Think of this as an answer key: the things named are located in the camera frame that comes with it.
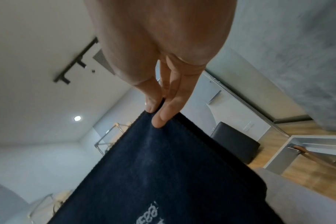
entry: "floor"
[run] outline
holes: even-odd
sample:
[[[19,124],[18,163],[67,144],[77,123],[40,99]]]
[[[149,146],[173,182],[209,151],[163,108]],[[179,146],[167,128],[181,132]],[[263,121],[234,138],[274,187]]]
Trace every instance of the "floor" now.
[[[289,135],[336,135],[336,132],[322,130],[314,121],[278,125]],[[286,142],[287,138],[270,129],[261,139],[261,152],[250,168],[263,167]],[[283,177],[336,200],[336,170],[299,156],[283,173]]]

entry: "ceiling light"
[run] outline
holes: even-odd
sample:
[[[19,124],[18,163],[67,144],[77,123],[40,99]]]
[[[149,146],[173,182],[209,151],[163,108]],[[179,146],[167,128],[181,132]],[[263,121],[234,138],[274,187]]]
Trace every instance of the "ceiling light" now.
[[[80,116],[76,116],[75,118],[74,118],[74,120],[75,121],[80,121],[82,118],[80,117]]]

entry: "dark blue fabric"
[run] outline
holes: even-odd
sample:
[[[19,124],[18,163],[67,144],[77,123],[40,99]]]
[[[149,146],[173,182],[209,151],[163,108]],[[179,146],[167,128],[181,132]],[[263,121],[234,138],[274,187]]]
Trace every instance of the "dark blue fabric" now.
[[[182,114],[143,112],[50,224],[282,223],[265,183]]]

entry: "ceiling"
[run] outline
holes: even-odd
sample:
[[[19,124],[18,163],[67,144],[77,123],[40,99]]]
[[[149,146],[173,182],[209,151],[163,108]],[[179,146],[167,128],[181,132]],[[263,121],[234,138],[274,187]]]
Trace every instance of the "ceiling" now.
[[[130,88],[92,59],[100,44],[52,81],[94,37],[82,1],[0,0],[0,145],[78,141]]]

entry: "ceiling vent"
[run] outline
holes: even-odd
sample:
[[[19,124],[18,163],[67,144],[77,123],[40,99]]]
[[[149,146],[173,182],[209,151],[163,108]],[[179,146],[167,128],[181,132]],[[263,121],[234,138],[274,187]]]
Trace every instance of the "ceiling vent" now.
[[[115,74],[114,70],[111,68],[108,61],[105,59],[102,50],[98,51],[98,53],[94,55],[93,59],[96,60],[99,64],[101,64],[108,71],[110,71],[113,75]]]

